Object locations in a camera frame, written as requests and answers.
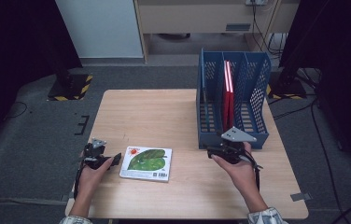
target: wooden table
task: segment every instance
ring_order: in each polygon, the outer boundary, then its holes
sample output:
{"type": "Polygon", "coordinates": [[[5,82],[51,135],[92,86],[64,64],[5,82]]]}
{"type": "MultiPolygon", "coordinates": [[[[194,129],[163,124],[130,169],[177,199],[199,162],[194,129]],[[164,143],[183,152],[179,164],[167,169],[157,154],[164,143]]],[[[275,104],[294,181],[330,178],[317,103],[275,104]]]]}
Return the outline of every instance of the wooden table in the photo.
{"type": "MultiPolygon", "coordinates": [[[[90,217],[246,218],[246,203],[229,176],[198,149],[195,100],[196,90],[105,92],[90,139],[107,141],[106,156],[123,155],[127,146],[139,146],[172,148],[173,158],[168,183],[121,178],[120,166],[112,167],[95,192],[90,217]]],[[[263,116],[269,137],[263,149],[253,152],[263,166],[260,192],[284,218],[306,218],[305,202],[290,197],[301,191],[266,102],[263,116]]],[[[66,214],[73,203],[70,199],[66,214]]]]}

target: person's right hand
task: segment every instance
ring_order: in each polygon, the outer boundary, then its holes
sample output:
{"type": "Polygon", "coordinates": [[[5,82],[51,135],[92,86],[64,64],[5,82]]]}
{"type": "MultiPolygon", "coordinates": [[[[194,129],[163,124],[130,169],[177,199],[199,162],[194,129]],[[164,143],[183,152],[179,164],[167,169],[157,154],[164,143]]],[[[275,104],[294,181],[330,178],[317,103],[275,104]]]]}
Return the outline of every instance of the person's right hand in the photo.
{"type": "MultiPolygon", "coordinates": [[[[246,142],[244,142],[244,145],[245,150],[251,153],[251,145],[246,142]]],[[[230,164],[219,156],[212,155],[211,158],[231,177],[234,186],[245,199],[250,212],[259,212],[268,208],[257,188],[251,162],[239,161],[236,164],[230,164]]]]}

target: book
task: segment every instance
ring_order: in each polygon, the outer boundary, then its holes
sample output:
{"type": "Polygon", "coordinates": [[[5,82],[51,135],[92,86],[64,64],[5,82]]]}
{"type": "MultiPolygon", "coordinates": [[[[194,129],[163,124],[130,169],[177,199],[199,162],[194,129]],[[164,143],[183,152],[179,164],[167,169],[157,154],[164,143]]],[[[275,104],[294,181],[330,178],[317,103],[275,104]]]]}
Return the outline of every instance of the book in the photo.
{"type": "Polygon", "coordinates": [[[234,94],[231,63],[224,61],[224,91],[222,98],[222,126],[223,132],[233,127],[234,94]]]}
{"type": "Polygon", "coordinates": [[[125,178],[168,182],[171,148],[127,147],[119,175],[125,178]]]}
{"type": "Polygon", "coordinates": [[[224,61],[224,87],[222,94],[222,128],[223,132],[226,132],[228,130],[229,101],[231,98],[231,89],[229,86],[229,76],[226,61],[224,61]]]}
{"type": "Polygon", "coordinates": [[[231,62],[226,62],[228,70],[228,81],[230,88],[230,99],[229,99],[229,116],[228,116],[228,130],[233,127],[233,111],[234,111],[234,93],[233,93],[233,75],[231,70],[231,62]]]}

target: wall outlet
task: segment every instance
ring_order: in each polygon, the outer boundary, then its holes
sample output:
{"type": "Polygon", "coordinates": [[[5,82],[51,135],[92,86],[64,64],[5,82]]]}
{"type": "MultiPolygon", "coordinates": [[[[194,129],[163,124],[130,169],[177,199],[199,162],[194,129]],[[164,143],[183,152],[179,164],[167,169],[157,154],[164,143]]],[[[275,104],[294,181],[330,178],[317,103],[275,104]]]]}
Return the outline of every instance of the wall outlet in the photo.
{"type": "Polygon", "coordinates": [[[246,0],[246,6],[265,6],[268,4],[268,0],[246,0]]]}

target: cabinet door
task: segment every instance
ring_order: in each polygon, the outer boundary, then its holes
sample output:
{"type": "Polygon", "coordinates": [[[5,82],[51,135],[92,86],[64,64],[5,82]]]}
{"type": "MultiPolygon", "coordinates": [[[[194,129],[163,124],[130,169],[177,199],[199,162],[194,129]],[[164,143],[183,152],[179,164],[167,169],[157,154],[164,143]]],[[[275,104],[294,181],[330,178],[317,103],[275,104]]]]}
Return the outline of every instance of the cabinet door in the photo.
{"type": "MultiPolygon", "coordinates": [[[[269,0],[266,6],[255,7],[263,33],[276,2],[269,0]]],[[[251,33],[254,20],[253,7],[240,0],[138,0],[138,10],[143,34],[251,33]]]]}
{"type": "Polygon", "coordinates": [[[133,1],[56,0],[79,58],[142,58],[133,1]]]}

